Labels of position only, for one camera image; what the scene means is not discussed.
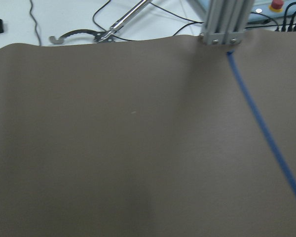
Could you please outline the metal grabber tongs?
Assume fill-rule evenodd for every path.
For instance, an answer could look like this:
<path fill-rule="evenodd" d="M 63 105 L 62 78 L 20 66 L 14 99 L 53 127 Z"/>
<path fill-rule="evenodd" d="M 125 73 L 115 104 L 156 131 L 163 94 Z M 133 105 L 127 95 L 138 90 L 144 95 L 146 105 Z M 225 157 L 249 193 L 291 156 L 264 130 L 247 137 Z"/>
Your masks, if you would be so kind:
<path fill-rule="evenodd" d="M 110 0 L 107 1 L 102 7 L 100 7 L 93 15 L 92 20 L 94 24 L 97 25 L 102 31 L 95 31 L 91 29 L 77 29 L 70 32 L 67 32 L 60 37 L 56 38 L 55 36 L 50 36 L 49 41 L 54 45 L 60 45 L 65 42 L 70 36 L 77 35 L 77 34 L 88 34 L 94 36 L 95 43 L 104 43 L 104 42 L 114 42 L 114 38 L 130 41 L 130 39 L 122 39 L 115 34 L 122 29 L 130 20 L 132 20 L 137 14 L 139 14 L 145 7 L 147 7 L 151 0 L 140 0 L 136 3 L 128 12 L 126 12 L 121 18 L 116 20 L 107 30 L 100 27 L 98 24 L 95 23 L 95 15 L 102 10 L 105 6 L 110 3 Z"/>

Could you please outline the brown paper table cover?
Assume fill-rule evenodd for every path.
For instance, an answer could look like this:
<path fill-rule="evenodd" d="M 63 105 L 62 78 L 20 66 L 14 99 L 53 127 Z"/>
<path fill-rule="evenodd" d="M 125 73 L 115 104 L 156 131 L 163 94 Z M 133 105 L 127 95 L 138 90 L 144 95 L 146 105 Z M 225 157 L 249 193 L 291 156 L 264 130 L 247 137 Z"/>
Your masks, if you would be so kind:
<path fill-rule="evenodd" d="M 296 237 L 296 32 L 0 49 L 0 237 Z"/>

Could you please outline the aluminium frame post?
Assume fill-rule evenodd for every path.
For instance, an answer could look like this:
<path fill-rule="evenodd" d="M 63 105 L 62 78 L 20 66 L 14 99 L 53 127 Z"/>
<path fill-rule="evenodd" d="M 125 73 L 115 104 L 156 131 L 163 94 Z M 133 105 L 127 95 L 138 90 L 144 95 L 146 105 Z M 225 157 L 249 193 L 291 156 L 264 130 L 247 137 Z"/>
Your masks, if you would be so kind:
<path fill-rule="evenodd" d="M 253 0 L 212 0 L 203 24 L 204 44 L 239 44 L 245 33 Z"/>

